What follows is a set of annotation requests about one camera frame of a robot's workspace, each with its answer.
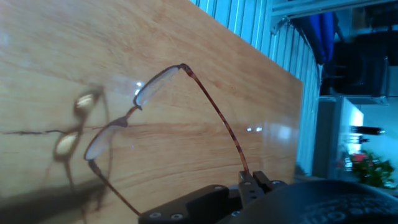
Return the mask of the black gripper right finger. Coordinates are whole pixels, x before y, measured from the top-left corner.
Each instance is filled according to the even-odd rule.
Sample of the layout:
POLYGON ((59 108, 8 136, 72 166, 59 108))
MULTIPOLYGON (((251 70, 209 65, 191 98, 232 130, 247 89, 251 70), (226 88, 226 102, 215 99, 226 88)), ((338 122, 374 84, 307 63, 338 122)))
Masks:
POLYGON ((287 185, 281 180, 270 180, 262 171, 253 172, 252 176, 264 192, 270 192, 287 185))

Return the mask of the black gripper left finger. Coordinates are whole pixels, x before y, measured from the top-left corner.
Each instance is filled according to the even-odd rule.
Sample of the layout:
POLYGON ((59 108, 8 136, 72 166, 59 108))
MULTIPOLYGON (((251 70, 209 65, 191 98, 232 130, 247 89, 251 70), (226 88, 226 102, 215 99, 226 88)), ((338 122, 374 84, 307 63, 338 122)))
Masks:
POLYGON ((212 184, 144 212, 139 224, 217 223, 243 208, 244 194, 254 186, 248 171, 238 174, 238 186, 212 184))

